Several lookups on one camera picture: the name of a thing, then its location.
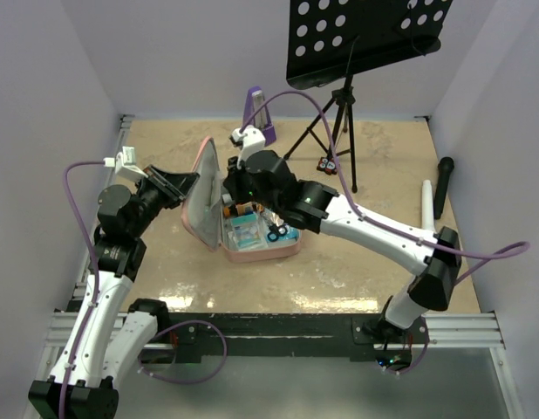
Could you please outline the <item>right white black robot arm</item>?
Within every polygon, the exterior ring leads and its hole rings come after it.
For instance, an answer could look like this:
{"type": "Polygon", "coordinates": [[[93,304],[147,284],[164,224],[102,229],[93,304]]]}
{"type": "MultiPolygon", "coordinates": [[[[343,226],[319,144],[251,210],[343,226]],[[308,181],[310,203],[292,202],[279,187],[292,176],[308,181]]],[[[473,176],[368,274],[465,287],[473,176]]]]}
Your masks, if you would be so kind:
{"type": "Polygon", "coordinates": [[[461,268],[455,230],[416,229],[368,211],[334,188],[297,179],[271,150],[245,161],[229,158],[223,186],[234,203],[260,203],[291,227],[361,245],[412,274],[383,309],[379,333],[384,340],[400,342],[422,314],[448,309],[461,268]]]}

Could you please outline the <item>brown medicine bottle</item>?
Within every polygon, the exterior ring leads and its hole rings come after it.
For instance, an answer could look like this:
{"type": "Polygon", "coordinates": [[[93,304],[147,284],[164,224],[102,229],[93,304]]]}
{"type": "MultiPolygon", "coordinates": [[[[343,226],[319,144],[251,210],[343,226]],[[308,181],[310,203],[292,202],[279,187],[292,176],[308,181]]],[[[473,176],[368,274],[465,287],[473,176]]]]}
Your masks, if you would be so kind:
{"type": "Polygon", "coordinates": [[[255,203],[234,204],[225,206],[222,214],[225,218],[247,216],[258,211],[258,206],[255,203]]]}

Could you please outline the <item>pink medicine kit case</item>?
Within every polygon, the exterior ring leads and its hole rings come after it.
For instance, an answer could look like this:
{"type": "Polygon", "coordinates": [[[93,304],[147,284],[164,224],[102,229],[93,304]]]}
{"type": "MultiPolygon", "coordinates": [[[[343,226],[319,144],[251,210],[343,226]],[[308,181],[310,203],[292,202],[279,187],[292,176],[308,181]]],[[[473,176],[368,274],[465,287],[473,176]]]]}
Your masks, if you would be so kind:
{"type": "Polygon", "coordinates": [[[287,258],[301,249],[302,235],[271,210],[254,202],[234,204],[222,185],[215,142],[207,137],[193,167],[199,179],[181,207],[188,233],[234,263],[287,258]]]}

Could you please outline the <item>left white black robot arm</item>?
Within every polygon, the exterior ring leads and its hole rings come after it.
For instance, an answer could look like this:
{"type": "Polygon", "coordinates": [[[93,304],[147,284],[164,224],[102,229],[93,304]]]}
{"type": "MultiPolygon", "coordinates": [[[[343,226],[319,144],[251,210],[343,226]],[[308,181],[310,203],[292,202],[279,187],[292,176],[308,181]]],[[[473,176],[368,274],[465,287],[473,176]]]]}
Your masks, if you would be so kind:
{"type": "Polygon", "coordinates": [[[64,351],[49,376],[35,380],[28,399],[43,418],[113,418],[119,385],[150,340],[171,332],[165,303],[148,300],[113,328],[147,250],[141,236],[162,210],[184,203],[200,176],[153,165],[139,171],[135,191],[113,184],[98,197],[99,224],[86,238],[91,251],[85,296],[64,351]]]}

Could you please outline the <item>teal white box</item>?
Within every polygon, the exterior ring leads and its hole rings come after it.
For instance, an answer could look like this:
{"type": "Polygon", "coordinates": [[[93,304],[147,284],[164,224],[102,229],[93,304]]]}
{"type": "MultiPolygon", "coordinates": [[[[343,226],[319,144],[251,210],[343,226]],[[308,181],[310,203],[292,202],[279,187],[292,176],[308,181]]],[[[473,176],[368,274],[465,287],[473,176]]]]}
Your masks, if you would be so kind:
{"type": "Polygon", "coordinates": [[[233,241],[238,250],[245,250],[262,243],[257,214],[234,217],[230,220],[233,241]]]}

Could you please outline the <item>blue cotton swab packet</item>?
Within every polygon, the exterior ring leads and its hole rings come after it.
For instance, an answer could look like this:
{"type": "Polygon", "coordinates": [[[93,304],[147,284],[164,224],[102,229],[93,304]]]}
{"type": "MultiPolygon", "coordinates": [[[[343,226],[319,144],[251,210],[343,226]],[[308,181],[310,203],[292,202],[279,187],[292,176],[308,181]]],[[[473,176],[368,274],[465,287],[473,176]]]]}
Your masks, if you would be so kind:
{"type": "MultiPolygon", "coordinates": [[[[263,216],[263,220],[266,226],[266,234],[268,233],[268,227],[266,225],[267,221],[273,221],[274,223],[277,223],[277,224],[285,223],[285,221],[282,218],[280,218],[278,214],[274,213],[273,211],[269,209],[265,209],[262,213],[262,216],[263,216]]],[[[294,227],[289,226],[289,233],[285,237],[280,238],[277,242],[285,241],[285,240],[298,240],[298,237],[299,237],[298,230],[294,227]]]]}

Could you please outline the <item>black handled scissors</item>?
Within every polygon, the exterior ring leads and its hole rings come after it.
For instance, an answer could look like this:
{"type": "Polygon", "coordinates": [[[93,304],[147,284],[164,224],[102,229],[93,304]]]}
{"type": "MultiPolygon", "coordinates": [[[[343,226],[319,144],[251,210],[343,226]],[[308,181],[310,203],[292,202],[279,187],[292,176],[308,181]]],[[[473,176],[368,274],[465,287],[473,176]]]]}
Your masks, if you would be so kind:
{"type": "Polygon", "coordinates": [[[277,242],[280,238],[285,237],[289,233],[289,225],[287,223],[277,224],[273,221],[267,221],[268,233],[266,239],[270,243],[277,242]]]}

